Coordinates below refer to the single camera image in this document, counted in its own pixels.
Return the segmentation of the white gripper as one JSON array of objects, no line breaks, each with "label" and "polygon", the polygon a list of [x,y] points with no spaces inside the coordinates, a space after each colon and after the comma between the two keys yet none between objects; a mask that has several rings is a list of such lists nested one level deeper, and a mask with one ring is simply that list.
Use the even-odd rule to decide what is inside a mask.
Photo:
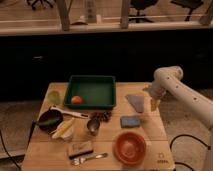
[{"label": "white gripper", "polygon": [[150,100],[151,110],[156,111],[160,105],[159,99],[161,99],[166,94],[166,89],[160,81],[154,80],[144,88],[144,91],[148,92],[152,97]]}]

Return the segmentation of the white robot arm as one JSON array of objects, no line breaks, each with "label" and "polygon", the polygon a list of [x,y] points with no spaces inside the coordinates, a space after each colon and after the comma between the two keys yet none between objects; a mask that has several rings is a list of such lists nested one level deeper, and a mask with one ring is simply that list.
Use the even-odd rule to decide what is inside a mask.
[{"label": "white robot arm", "polygon": [[206,153],[203,171],[213,171],[213,101],[181,82],[183,70],[180,66],[161,67],[154,71],[154,80],[147,92],[151,97],[151,109],[156,110],[160,99],[170,92],[187,106],[211,133],[210,149]]}]

